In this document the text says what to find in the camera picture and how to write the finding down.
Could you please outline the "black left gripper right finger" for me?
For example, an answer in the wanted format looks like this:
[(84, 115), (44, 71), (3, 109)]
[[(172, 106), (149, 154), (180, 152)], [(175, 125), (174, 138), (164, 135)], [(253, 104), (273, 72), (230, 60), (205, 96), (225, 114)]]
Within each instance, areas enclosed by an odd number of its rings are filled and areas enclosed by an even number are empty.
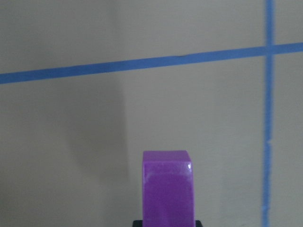
[(200, 220), (196, 220), (195, 227), (203, 227), (202, 222)]

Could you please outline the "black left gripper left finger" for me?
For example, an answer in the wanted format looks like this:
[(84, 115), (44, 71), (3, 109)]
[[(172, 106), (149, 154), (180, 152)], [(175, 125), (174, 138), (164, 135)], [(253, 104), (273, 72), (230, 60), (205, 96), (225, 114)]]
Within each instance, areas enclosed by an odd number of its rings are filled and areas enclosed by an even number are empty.
[(143, 227), (143, 221), (142, 220), (134, 220), (132, 222), (132, 227)]

